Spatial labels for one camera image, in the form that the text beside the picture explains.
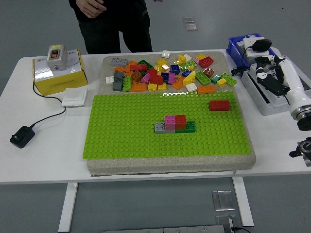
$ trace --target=blue storage box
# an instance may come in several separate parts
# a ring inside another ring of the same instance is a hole
[[[242,54],[239,51],[239,48],[237,47],[237,42],[243,41],[245,37],[249,37],[250,35],[255,35],[256,37],[261,37],[259,33],[253,33],[253,34],[247,34],[247,35],[241,35],[236,37],[230,37],[228,48],[226,49],[226,52],[231,56],[234,63],[237,65],[237,67],[242,66]],[[269,54],[275,55],[275,53],[272,51],[271,48],[269,48]],[[251,64],[248,64],[247,61],[243,58],[243,65],[250,67]]]

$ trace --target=gray floor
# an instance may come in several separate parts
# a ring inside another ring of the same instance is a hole
[[[260,33],[311,77],[310,1],[146,2],[154,51],[225,49],[229,37]],[[198,31],[185,31],[186,16],[194,17]],[[67,1],[1,0],[0,21],[0,93],[22,57],[44,56],[53,44],[86,54]],[[122,41],[121,49],[128,52]],[[310,179],[311,175],[244,178],[255,223],[248,229],[310,232]],[[226,178],[82,183],[71,232],[213,224],[207,201],[210,187],[217,183],[232,187]],[[65,192],[65,184],[0,185],[0,232],[57,232]]]

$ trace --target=white table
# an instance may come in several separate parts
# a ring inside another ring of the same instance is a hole
[[[235,67],[225,50],[217,51],[224,53],[230,70]],[[178,53],[185,54],[187,51],[178,51]],[[270,116],[261,115],[243,84],[238,82],[235,88],[257,158],[252,169],[212,173],[91,177],[82,154],[92,100],[93,96],[98,94],[102,61],[106,56],[106,54],[82,55],[89,83],[85,107],[67,108],[64,115],[38,123],[33,128],[34,138],[23,149],[9,142],[11,135],[21,126],[30,126],[37,120],[59,113],[63,109],[57,100],[42,98],[33,92],[33,57],[19,60],[0,97],[0,184],[69,183],[63,210],[63,213],[64,211],[66,213],[66,209],[72,212],[79,182],[233,177],[239,200],[239,187],[242,189],[241,197],[246,194],[242,176],[311,173],[311,167],[306,167],[302,157],[289,156],[289,152],[295,150],[297,142],[305,140],[311,133],[300,131],[289,112]],[[63,93],[53,96],[62,98]],[[241,217],[245,221],[244,226],[252,224],[252,219]]]

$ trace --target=person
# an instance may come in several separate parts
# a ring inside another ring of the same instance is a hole
[[[121,53],[119,32],[131,52],[152,52],[144,0],[69,0],[69,4],[88,54]]]

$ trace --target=green baseplate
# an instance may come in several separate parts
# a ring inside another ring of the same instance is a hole
[[[230,111],[211,112],[210,100]],[[165,115],[186,115],[195,133],[155,134]],[[160,158],[250,154],[233,91],[212,94],[98,95],[91,110],[84,159]]]

